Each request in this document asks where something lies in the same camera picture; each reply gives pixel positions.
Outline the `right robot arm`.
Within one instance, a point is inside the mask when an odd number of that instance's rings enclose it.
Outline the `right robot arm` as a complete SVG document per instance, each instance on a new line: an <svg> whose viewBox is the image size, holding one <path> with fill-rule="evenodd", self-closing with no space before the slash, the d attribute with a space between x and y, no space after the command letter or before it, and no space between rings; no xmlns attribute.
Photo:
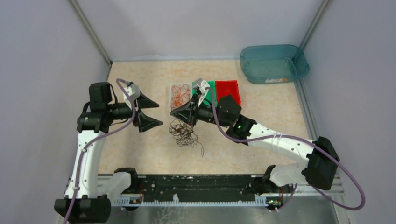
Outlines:
<svg viewBox="0 0 396 224"><path fill-rule="evenodd" d="M216 107L199 104L194 94L186 104L170 112L184 123L195 126L197 121L226 127L226 134L236 143L262 147L289 157L294 163L270 166L263 179L268 192L276 192L281 186L307 183L317 189L330 190L340 161L331 141L325 137L317 140L298 140L297 137L276 132L241 114L241 106L230 95L222 97Z"/></svg>

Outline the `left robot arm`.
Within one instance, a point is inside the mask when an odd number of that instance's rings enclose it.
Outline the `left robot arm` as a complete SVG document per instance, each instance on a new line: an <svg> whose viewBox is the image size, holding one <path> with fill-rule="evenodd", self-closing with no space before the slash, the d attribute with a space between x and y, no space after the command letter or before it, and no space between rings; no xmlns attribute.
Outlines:
<svg viewBox="0 0 396 224"><path fill-rule="evenodd" d="M108 82L91 84L89 102L77 119L77 154L70 182L62 199L54 204L64 223L105 223L113 201L121 194L137 192L143 187L134 168L118 168L110 179L98 186L98 170L106 138L113 134L110 126L123 120L125 126L134 125L139 132L162 125L162 121L148 117L145 108L158 103L145 96L133 82L117 79L124 100L119 102L113 86Z"/></svg>

